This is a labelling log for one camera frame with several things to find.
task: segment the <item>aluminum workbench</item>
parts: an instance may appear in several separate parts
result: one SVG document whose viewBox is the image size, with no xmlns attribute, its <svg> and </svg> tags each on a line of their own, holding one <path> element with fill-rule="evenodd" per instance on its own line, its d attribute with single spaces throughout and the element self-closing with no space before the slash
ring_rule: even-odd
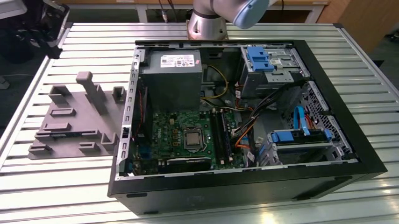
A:
<svg viewBox="0 0 399 224">
<path fill-rule="evenodd" d="M 230 39 L 304 39 L 316 53 L 389 172 L 320 200 L 138 217 L 107 197 L 113 158 L 33 161 L 29 147 L 54 84 L 83 91 L 79 71 L 103 90 L 129 85 L 135 40 L 186 39 L 186 24 L 74 24 L 61 40 L 59 60 L 46 58 L 0 140 L 0 222 L 125 223 L 364 223 L 399 222 L 399 92 L 345 29 L 332 24 L 229 26 Z"/>
</svg>

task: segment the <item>barcode label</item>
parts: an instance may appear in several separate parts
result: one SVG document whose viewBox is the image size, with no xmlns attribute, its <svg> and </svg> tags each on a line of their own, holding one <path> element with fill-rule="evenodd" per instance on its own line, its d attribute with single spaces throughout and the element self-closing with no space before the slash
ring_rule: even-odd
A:
<svg viewBox="0 0 399 224">
<path fill-rule="evenodd" d="M 273 64 L 282 64 L 282 61 L 281 61 L 280 59 L 273 59 L 273 60 L 272 60 L 272 63 L 273 63 Z"/>
<path fill-rule="evenodd" d="M 254 154 L 249 151 L 249 153 L 248 153 L 248 157 L 249 157 L 249 159 L 254 162 L 256 161 L 256 156 L 254 156 Z"/>
<path fill-rule="evenodd" d="M 242 99 L 242 92 L 237 90 L 237 98 Z"/>
<path fill-rule="evenodd" d="M 162 68 L 194 67 L 194 55 L 163 55 Z"/>
</svg>

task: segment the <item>cpu socket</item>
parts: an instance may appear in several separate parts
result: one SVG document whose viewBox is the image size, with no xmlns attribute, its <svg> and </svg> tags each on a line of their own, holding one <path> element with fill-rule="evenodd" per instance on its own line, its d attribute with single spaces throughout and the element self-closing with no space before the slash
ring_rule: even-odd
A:
<svg viewBox="0 0 399 224">
<path fill-rule="evenodd" d="M 183 129 L 185 149 L 197 153 L 203 149 L 203 135 L 201 127 L 186 127 Z"/>
</svg>

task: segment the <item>motherboard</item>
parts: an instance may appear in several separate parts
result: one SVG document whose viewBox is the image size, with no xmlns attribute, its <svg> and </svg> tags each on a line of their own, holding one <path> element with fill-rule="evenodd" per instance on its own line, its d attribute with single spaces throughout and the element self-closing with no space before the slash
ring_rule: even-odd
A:
<svg viewBox="0 0 399 224">
<path fill-rule="evenodd" d="M 138 150 L 142 174 L 245 167 L 244 154 L 233 152 L 230 143 L 233 111 L 155 113 L 153 120 L 151 146 Z M 178 170 L 169 170 L 173 165 Z"/>
</svg>

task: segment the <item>wooden cabinet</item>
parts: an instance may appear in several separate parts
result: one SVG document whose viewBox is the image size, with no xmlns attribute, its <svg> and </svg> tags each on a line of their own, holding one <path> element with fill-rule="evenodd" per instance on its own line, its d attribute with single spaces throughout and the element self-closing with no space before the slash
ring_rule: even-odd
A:
<svg viewBox="0 0 399 224">
<path fill-rule="evenodd" d="M 149 11 L 161 9 L 159 0 L 57 0 L 79 9 L 137 9 L 139 22 L 149 22 Z M 194 0 L 173 0 L 178 10 L 193 9 Z M 162 0 L 163 7 L 170 9 L 167 0 Z M 278 1 L 268 10 L 261 22 L 317 23 L 324 7 L 330 0 L 285 0 Z"/>
<path fill-rule="evenodd" d="M 399 22 L 399 0 L 332 0 L 318 23 L 341 23 L 366 52 L 373 52 Z"/>
</svg>

